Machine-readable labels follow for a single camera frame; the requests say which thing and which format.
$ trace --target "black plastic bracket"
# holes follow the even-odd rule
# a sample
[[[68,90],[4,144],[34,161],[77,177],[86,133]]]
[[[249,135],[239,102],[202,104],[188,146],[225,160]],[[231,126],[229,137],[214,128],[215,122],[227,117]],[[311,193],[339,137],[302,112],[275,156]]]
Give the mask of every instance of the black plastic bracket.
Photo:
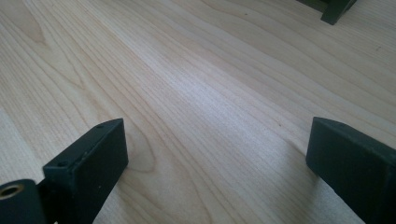
[[[306,164],[366,223],[396,223],[396,150],[341,122],[314,118]]]
[[[334,25],[357,0],[298,0],[303,4],[323,12],[321,20]]]
[[[22,179],[0,186],[0,221],[92,223],[127,164],[123,120],[101,123],[47,163],[38,185]]]

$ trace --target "black plastic block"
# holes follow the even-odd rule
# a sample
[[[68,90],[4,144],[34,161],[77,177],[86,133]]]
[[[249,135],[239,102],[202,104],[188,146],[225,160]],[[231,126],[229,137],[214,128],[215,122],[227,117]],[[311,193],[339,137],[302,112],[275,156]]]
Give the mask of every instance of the black plastic block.
[[[396,223],[396,150],[341,122],[314,118],[306,154],[366,223]]]
[[[101,123],[44,167],[41,187],[56,190],[59,223],[92,223],[128,164],[122,119]]]
[[[320,18],[327,23],[334,25],[344,13],[346,13],[356,0],[297,0],[309,7],[323,12]]]
[[[35,181],[21,179],[0,186],[0,223],[47,223]]]

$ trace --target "wood grain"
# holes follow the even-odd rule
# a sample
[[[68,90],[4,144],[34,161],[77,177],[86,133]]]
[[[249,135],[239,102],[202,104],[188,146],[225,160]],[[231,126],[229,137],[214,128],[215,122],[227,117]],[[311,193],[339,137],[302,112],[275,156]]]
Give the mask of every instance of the wood grain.
[[[0,182],[124,118],[95,223],[361,223],[305,165],[312,117],[396,147],[396,3],[0,0]]]

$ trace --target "screw hole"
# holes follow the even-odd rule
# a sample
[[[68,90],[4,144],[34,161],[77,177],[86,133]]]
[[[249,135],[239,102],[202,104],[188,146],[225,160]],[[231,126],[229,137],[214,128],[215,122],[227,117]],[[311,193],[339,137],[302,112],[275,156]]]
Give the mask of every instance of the screw hole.
[[[11,185],[0,189],[0,200],[11,198],[23,190],[23,185]]]
[[[59,166],[59,167],[65,167],[65,166],[68,165],[68,164],[69,164],[68,161],[61,161],[61,162],[58,163],[58,166]]]

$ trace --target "light wood surface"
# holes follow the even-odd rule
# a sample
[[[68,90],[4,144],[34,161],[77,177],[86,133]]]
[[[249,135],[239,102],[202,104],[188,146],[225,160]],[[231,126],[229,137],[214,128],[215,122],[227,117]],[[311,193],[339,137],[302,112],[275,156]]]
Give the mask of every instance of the light wood surface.
[[[395,11],[0,0],[0,182],[124,118],[130,163],[94,223],[361,223],[304,154],[314,116],[396,147]]]

